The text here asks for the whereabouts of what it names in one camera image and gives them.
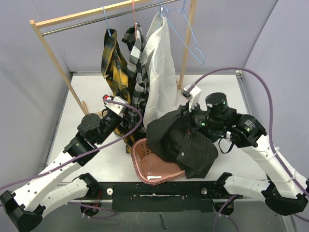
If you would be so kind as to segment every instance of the wooden clothes rack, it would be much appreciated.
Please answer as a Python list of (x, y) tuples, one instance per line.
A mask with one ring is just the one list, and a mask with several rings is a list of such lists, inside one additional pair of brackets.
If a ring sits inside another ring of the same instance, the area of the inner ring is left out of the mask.
[[(137, 5), (137, 4), (145, 3), (145, 2), (148, 2), (148, 1), (151, 1), (151, 0), (134, 0), (134, 4)], [(165, 2), (161, 2), (161, 5), (167, 4), (167, 3), (170, 3), (170, 2), (174, 2), (174, 1), (178, 1), (178, 0), (168, 0), (168, 1), (165, 1)], [(148, 9), (150, 7), (154, 7), (154, 6), (158, 6), (158, 5), (159, 5), (159, 3), (153, 4), (151, 6), (141, 7), (139, 9), (136, 9), (135, 11)], [(132, 6), (132, 0), (127, 0), (127, 1), (120, 2), (120, 3), (115, 3), (115, 4), (112, 4), (112, 5), (104, 6), (104, 8), (105, 8), (106, 12), (110, 12), (110, 11), (122, 9), (122, 8), (125, 8), (125, 7), (128, 7), (128, 6)], [(189, 14), (189, 22), (190, 22), (191, 26), (193, 25), (196, 7), (197, 7), (197, 0), (191, 0), (190, 14)], [(107, 18), (91, 20), (91, 21), (88, 21), (88, 22), (85, 22), (85, 23), (76, 24), (76, 25), (73, 25), (73, 26), (70, 26), (70, 27), (66, 27), (66, 28), (62, 28), (62, 29), (58, 29), (58, 30), (54, 30), (54, 31), (46, 32), (46, 33), (41, 33), (40, 29), (45, 28), (45, 27), (49, 27), (49, 26), (58, 25), (58, 24), (65, 23), (65, 22), (70, 22), (70, 21), (80, 19), (80, 18), (86, 18), (86, 17), (92, 16), (92, 15), (102, 14), (102, 13), (104, 13), (103, 8), (99, 7), (99, 8), (96, 8), (96, 9), (83, 11), (83, 12), (79, 12), (79, 13), (75, 13), (75, 14), (70, 14), (70, 15), (67, 15), (67, 16), (59, 17), (59, 18), (49, 19), (49, 20), (45, 20), (45, 21), (42, 21), (42, 22), (38, 22), (38, 23), (34, 22), (34, 20), (30, 20), (30, 25), (32, 26), (34, 32), (36, 33), (36, 35), (40, 39), (43, 47), (45, 48), (48, 55), (52, 59), (52, 62), (54, 63), (55, 67), (57, 68), (61, 77), (64, 79), (64, 81), (65, 81), (66, 85), (68, 86), (70, 92), (72, 93), (73, 97), (75, 98), (76, 102), (78, 103), (78, 105), (80, 106), (81, 110), (83, 111), (83, 113), (85, 115), (89, 113), (85, 102), (84, 101), (81, 102), (81, 100), (78, 98), (74, 88), (72, 87), (72, 85), (70, 83), (69, 77), (66, 76), (65, 72), (61, 68), (58, 60), (56, 59), (52, 49), (48, 45), (44, 36), (48, 35), (48, 34), (56, 33), (56, 32), (59, 32), (59, 31), (63, 31), (63, 30), (87, 25), (87, 24), (90, 24), (90, 23), (99, 22), (99, 21), (106, 20), (106, 19), (109, 19), (109, 18), (129, 14), (131, 12), (132, 11), (128, 11), (128, 12), (124, 12), (124, 13), (120, 13), (120, 14), (115, 14), (115, 15), (112, 15), (112, 16), (107, 17)], [(187, 32), (186, 32), (186, 38), (185, 38), (185, 43), (186, 43), (187, 46), (189, 46), (190, 41), (191, 41), (191, 29), (190, 29), (190, 26), (188, 25), (187, 26)], [(182, 61), (182, 69), (181, 69), (180, 79), (179, 79), (179, 81), (176, 80), (177, 81), (177, 88), (181, 88), (181, 89), (183, 88), (183, 77), (184, 77), (185, 68), (186, 68), (186, 64), (187, 64), (188, 54), (189, 54), (189, 51), (185, 47), (184, 51), (183, 51), (183, 61)]]

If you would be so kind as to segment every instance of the black and white checkered shirt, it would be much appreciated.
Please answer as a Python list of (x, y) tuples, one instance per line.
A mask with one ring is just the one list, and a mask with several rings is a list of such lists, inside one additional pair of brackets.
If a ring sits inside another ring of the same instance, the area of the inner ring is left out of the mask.
[[(136, 85), (133, 91), (132, 106), (137, 108), (142, 115), (145, 113), (146, 104), (149, 96), (149, 79), (145, 66), (141, 64), (141, 54), (145, 47), (145, 39), (141, 31), (140, 23), (136, 23), (137, 26), (137, 39), (135, 38), (135, 27), (129, 28), (122, 42), (126, 43), (129, 51), (131, 52), (129, 62), (126, 67), (126, 74), (129, 78), (136, 80)], [(138, 120), (137, 114), (130, 112), (131, 119)], [(140, 138), (146, 136), (146, 129), (143, 124), (139, 127), (138, 132), (141, 134)]]

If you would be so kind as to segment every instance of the yellow plaid shirt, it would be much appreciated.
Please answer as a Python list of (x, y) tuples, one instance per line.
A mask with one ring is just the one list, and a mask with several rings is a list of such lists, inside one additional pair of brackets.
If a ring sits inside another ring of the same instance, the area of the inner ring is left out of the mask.
[[(127, 63), (119, 49), (117, 31), (110, 29), (110, 32), (111, 36), (109, 36), (108, 31), (106, 31), (104, 36), (101, 72), (112, 89), (113, 95), (122, 97), (131, 104), (133, 90), (136, 83), (132, 78), (128, 78), (125, 73)], [(128, 119), (128, 110), (126, 110), (122, 124), (114, 131), (115, 134), (123, 136), (129, 132), (126, 119)], [(126, 137), (124, 141), (126, 143), (126, 152), (130, 153), (131, 147), (135, 142), (134, 134)]]

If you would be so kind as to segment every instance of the white table surface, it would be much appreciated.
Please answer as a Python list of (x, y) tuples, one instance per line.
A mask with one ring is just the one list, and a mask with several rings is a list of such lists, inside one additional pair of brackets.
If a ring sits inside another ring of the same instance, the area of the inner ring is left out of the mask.
[[(186, 75), (183, 86), (191, 84), (200, 75)], [(85, 101), (90, 113), (96, 113), (104, 108), (102, 96), (112, 94), (107, 82), (101, 75), (74, 75), (72, 86), (81, 101)], [(210, 75), (202, 80), (198, 87), (202, 89), (200, 105), (206, 110), (205, 98), (214, 92), (223, 92), (227, 96), (228, 105), (236, 108), (239, 113), (247, 113), (244, 100), (235, 75)], [(186, 99), (178, 90), (177, 104), (185, 104)], [(64, 105), (60, 123), (56, 131), (55, 140), (51, 148), (48, 164), (50, 164), (74, 138), (77, 126), (80, 124), (83, 113), (73, 98), (71, 92)], [(111, 134), (104, 142), (107, 144), (118, 137)], [(222, 149), (227, 150), (229, 144), (221, 142)], [(230, 172), (236, 176), (249, 179), (264, 179), (264, 171), (243, 151), (234, 147), (228, 154), (221, 154), (214, 162), (204, 180), (216, 180), (223, 172)], [(87, 165), (69, 175), (63, 182), (71, 182), (73, 178), (83, 173), (91, 173), (99, 182), (135, 182), (140, 180), (136, 176), (130, 154), (125, 151), (125, 143), (120, 141), (101, 150)], [(175, 181), (201, 181), (202, 179), (189, 179), (180, 177)]]

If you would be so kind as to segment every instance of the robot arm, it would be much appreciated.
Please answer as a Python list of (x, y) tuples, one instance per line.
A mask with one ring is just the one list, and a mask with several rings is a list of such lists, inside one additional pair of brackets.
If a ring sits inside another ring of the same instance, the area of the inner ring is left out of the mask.
[[(120, 97), (114, 101), (127, 103)], [(82, 174), (68, 185), (54, 190), (68, 175), (85, 166), (99, 151), (69, 163), (54, 172), (59, 165), (66, 163), (74, 157), (97, 147), (95, 144), (103, 143), (106, 138), (122, 122), (125, 107), (109, 103), (105, 106), (107, 115), (100, 119), (96, 114), (85, 115), (78, 126), (78, 133), (65, 146), (59, 156), (40, 174), (50, 174), (36, 178), (14, 192), (5, 191), (0, 200), (4, 211), (20, 232), (33, 230), (42, 219), (51, 211), (68, 203), (71, 200), (98, 195), (98, 182), (90, 174)]]
[[(212, 142), (226, 139), (247, 153), (268, 176), (268, 180), (250, 180), (224, 173), (216, 181), (228, 194), (238, 194), (264, 201), (269, 208), (281, 215), (302, 212), (308, 200), (304, 192), (295, 184), (309, 190), (309, 181), (299, 174), (290, 163), (276, 150), (272, 152), (265, 128), (251, 115), (242, 115), (227, 105), (226, 95), (213, 93), (206, 98), (207, 111), (198, 105), (200, 89), (194, 87), (190, 92), (184, 88), (183, 95), (189, 100), (185, 114), (190, 118), (191, 131), (198, 130)], [(289, 171), (290, 177), (280, 164), (281, 158)]]

